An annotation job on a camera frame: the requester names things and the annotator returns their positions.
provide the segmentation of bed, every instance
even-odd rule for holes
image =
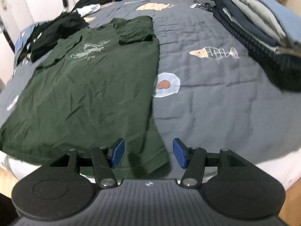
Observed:
[[[162,5],[149,9],[145,6],[149,3]],[[123,0],[88,16],[90,27],[114,17],[153,18],[160,41],[158,83],[171,83],[154,91],[153,116],[170,162],[147,178],[179,179],[183,175],[172,154],[172,140],[179,137],[187,146],[207,152],[231,149],[289,189],[301,177],[301,94],[282,92],[272,85],[246,48],[212,13],[190,8],[192,4],[193,0]],[[214,49],[215,54],[200,58],[191,53],[203,48],[207,52]],[[222,56],[217,50],[230,54]],[[17,67],[0,94],[0,111],[10,107],[47,56]],[[17,179],[39,167],[3,152],[0,164]],[[204,182],[215,173],[215,169],[206,169]]]

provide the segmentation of brown heart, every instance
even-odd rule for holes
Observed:
[[[163,80],[163,81],[160,81],[158,84],[157,84],[157,89],[161,90],[161,89],[168,89],[170,88],[170,82],[167,81],[167,80]]]

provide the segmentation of wooden floor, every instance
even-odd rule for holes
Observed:
[[[17,179],[0,169],[0,193],[11,198]],[[279,217],[289,226],[301,226],[301,179],[286,192],[286,200]]]

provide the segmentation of stack of folded clothes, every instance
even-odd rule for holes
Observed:
[[[301,91],[301,18],[275,0],[213,0],[213,16],[280,89]]]

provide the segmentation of gray bedspread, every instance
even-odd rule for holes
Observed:
[[[141,10],[147,3],[169,5],[161,11]],[[181,81],[177,93],[153,100],[153,115],[171,154],[171,163],[152,177],[179,178],[183,174],[172,154],[175,137],[187,146],[200,146],[208,152],[231,149],[255,164],[298,150],[301,94],[281,92],[273,86],[246,48],[212,13],[190,8],[193,3],[125,0],[88,16],[94,17],[90,27],[108,23],[114,17],[151,16],[160,41],[159,74],[173,73]],[[195,56],[198,52],[189,53],[200,49],[202,57]],[[3,111],[7,112],[7,97],[13,99],[15,93],[21,93],[15,89],[22,91],[28,81],[22,80],[25,75],[29,79],[32,70],[20,70],[19,76],[16,72],[0,95],[0,125]]]

